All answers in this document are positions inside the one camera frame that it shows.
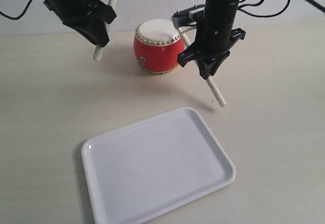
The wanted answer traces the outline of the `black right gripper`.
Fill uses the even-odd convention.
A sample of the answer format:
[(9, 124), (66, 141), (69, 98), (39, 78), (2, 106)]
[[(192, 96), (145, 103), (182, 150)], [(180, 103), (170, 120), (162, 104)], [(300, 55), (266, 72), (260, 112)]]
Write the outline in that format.
[(194, 42), (177, 55), (177, 63), (184, 67), (198, 60), (200, 76), (214, 76), (221, 64), (230, 56), (230, 49), (245, 39), (246, 31), (233, 29), (238, 3), (205, 3), (204, 16), (198, 22)]

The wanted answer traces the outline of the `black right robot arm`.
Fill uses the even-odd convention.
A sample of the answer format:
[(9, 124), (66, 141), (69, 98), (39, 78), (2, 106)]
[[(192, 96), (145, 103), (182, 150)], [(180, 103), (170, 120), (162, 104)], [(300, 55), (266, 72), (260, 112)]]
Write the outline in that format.
[[(304, 0), (324, 12), (324, 6), (314, 0)], [(240, 0), (206, 0), (204, 4), (177, 11), (172, 16), (175, 28), (192, 26), (196, 29), (195, 40), (182, 53), (177, 62), (184, 67), (188, 62), (197, 62), (200, 76), (208, 79), (230, 55), (230, 49), (245, 38), (246, 32), (233, 29), (237, 11), (245, 5)]]

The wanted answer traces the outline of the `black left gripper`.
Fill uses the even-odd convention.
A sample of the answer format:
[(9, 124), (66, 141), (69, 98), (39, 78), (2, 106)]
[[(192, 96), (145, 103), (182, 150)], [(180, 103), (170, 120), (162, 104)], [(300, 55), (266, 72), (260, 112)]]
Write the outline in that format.
[(114, 9), (101, 0), (45, 0), (65, 26), (77, 31), (90, 43), (105, 47), (110, 39), (106, 24), (117, 17)]

